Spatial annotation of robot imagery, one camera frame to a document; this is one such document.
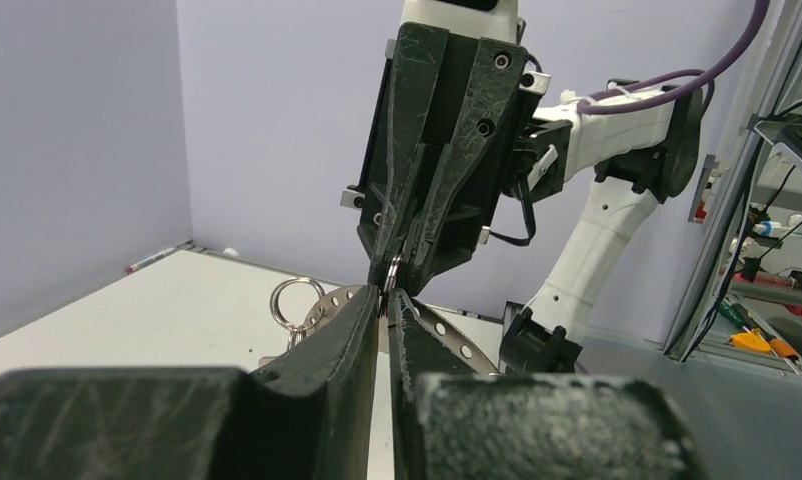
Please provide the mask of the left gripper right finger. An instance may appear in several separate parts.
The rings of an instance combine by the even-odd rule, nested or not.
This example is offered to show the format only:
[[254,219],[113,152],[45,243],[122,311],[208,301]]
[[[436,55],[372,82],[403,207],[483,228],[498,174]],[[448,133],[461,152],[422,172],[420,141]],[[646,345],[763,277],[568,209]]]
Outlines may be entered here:
[[668,397],[628,378],[484,375],[387,299],[394,469],[399,479],[702,479]]

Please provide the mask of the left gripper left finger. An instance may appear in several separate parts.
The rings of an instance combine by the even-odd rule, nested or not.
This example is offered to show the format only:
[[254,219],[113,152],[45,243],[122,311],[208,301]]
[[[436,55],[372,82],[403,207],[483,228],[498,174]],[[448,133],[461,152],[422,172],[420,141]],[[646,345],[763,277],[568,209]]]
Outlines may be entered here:
[[364,478],[374,286],[264,367],[0,376],[0,479]]

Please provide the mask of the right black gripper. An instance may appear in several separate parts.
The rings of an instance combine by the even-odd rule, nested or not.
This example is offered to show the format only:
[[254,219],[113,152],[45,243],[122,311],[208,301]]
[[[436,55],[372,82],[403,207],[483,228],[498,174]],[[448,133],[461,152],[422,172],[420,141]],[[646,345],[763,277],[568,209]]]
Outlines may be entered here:
[[539,72],[516,39],[400,25],[354,186],[370,284],[382,285],[399,258],[398,285],[414,296],[469,262],[501,196],[517,199],[533,226],[532,205],[550,190],[527,179],[530,138],[544,128],[533,118]]

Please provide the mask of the small metal keyring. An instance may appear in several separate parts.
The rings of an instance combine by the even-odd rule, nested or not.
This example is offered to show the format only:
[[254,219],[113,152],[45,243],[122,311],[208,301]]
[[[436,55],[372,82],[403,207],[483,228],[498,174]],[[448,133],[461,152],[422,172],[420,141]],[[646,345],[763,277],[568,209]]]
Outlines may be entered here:
[[396,254],[391,258],[387,268],[387,275],[383,286],[383,291],[385,293],[388,293],[389,291],[391,291],[396,287],[398,273],[400,271],[402,262],[403,262],[403,256],[401,254]]

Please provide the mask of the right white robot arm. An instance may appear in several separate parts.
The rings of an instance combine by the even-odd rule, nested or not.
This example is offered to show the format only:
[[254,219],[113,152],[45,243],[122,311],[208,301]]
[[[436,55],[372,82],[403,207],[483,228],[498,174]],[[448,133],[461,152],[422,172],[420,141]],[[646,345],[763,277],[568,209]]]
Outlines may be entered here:
[[641,224],[689,182],[704,102],[693,91],[642,111],[659,91],[632,82],[597,116],[586,100],[539,102],[542,73],[525,48],[404,22],[390,44],[356,187],[368,281],[419,294],[468,262],[498,199],[536,202],[577,172],[595,173],[581,217],[538,292],[516,315],[500,358],[514,372],[571,372],[584,329]]

